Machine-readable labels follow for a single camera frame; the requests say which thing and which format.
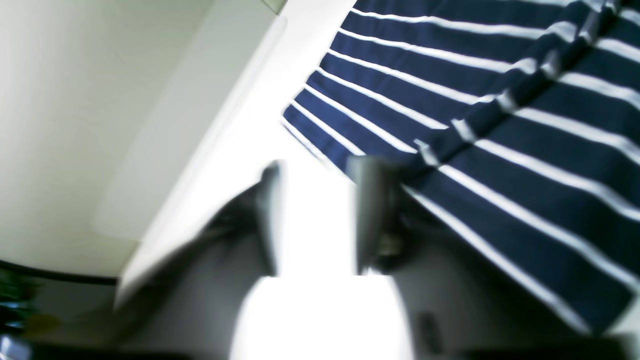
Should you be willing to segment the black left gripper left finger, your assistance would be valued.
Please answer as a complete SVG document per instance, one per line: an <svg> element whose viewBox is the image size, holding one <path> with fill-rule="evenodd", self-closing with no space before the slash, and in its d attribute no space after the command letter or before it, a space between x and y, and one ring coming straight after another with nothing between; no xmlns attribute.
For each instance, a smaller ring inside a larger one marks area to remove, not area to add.
<svg viewBox="0 0 640 360"><path fill-rule="evenodd" d="M225 203L185 244L160 256L119 290L120 349L228 360L245 299L278 274L282 167Z"/></svg>

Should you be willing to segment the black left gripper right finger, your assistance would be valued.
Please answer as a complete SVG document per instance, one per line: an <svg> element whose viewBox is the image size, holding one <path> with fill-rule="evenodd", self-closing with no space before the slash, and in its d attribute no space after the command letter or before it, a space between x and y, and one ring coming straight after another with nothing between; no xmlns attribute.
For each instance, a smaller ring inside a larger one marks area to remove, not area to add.
<svg viewBox="0 0 640 360"><path fill-rule="evenodd" d="M583 336L402 189L394 166L352 156L360 275L392 278L416 360L633 360L630 335Z"/></svg>

